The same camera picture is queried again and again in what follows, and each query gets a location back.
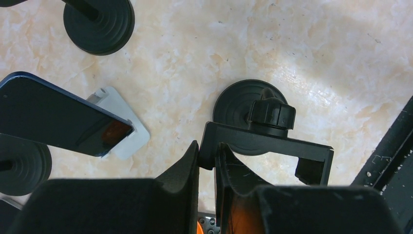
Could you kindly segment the grey building baseplate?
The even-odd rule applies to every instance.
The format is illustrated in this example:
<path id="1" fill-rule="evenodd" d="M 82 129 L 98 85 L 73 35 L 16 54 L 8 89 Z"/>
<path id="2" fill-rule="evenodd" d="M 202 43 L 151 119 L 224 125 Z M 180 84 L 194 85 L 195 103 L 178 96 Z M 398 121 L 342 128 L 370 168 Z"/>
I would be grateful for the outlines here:
<path id="1" fill-rule="evenodd" d="M 198 212 L 198 224 L 202 234 L 220 234 L 220 227 L 217 225 L 215 214 Z"/>

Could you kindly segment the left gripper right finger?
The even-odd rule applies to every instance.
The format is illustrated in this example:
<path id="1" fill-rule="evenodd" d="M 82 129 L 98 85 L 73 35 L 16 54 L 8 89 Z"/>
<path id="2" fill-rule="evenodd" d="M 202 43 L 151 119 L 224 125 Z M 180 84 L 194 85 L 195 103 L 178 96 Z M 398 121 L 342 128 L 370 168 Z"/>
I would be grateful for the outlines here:
<path id="1" fill-rule="evenodd" d="M 275 186 L 221 143 L 216 157 L 217 222 L 223 234 L 400 234 L 374 189 Z"/>

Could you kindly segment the black phone stand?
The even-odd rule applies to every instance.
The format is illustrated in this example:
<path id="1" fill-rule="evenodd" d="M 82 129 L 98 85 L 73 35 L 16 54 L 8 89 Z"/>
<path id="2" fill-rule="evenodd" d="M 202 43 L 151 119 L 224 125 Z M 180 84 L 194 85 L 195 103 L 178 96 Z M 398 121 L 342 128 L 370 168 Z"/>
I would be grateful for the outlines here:
<path id="1" fill-rule="evenodd" d="M 79 49 L 105 56 L 129 41 L 135 15 L 129 0 L 66 0 L 63 21 L 69 38 Z"/>
<path id="2" fill-rule="evenodd" d="M 0 192 L 23 196 L 46 181 L 52 169 L 49 148 L 25 139 L 0 136 Z"/>
<path id="3" fill-rule="evenodd" d="M 331 146 L 288 137 L 296 109 L 268 82 L 246 79 L 218 97 L 212 121 L 205 125 L 198 164 L 212 170 L 219 144 L 244 156 L 269 152 L 295 156 L 295 176 L 306 185 L 327 185 L 334 151 Z"/>

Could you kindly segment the black phone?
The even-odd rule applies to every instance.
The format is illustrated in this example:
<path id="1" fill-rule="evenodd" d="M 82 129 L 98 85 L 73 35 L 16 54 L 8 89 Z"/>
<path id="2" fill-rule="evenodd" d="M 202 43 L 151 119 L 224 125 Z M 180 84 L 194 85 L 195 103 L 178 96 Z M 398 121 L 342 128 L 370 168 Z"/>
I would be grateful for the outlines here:
<path id="1" fill-rule="evenodd" d="M 28 72 L 0 82 L 0 132 L 90 156 L 113 146 L 102 135 L 112 122 L 127 121 Z"/>
<path id="2" fill-rule="evenodd" d="M 9 198 L 0 199 L 0 233 L 5 234 L 11 227 L 22 205 Z"/>

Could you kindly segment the white plastic phone holder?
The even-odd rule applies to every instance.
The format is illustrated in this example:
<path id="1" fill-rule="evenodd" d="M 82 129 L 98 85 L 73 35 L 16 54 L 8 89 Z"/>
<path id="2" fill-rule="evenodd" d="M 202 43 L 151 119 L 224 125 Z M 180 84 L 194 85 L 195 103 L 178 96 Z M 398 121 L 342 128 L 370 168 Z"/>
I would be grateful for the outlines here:
<path id="1" fill-rule="evenodd" d="M 126 124 L 114 121 L 105 128 L 101 138 L 113 146 L 103 158 L 116 156 L 126 160 L 149 142 L 149 131 L 115 88 L 98 89 L 87 101 L 127 121 Z"/>

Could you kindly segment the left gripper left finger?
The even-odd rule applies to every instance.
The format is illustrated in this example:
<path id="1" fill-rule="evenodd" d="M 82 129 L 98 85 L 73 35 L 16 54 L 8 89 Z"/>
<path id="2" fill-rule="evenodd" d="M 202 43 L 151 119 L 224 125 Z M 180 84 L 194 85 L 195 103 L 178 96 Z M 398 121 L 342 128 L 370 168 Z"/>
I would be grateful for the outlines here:
<path id="1" fill-rule="evenodd" d="M 30 196 L 10 234 L 194 234 L 199 146 L 156 178 L 52 179 Z"/>

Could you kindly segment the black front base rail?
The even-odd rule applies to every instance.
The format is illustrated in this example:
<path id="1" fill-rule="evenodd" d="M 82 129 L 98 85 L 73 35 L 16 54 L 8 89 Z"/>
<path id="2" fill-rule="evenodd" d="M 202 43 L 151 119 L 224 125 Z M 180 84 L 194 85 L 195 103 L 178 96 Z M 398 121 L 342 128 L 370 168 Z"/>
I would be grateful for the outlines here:
<path id="1" fill-rule="evenodd" d="M 352 185 L 377 190 L 403 232 L 413 232 L 412 99 L 376 146 Z"/>

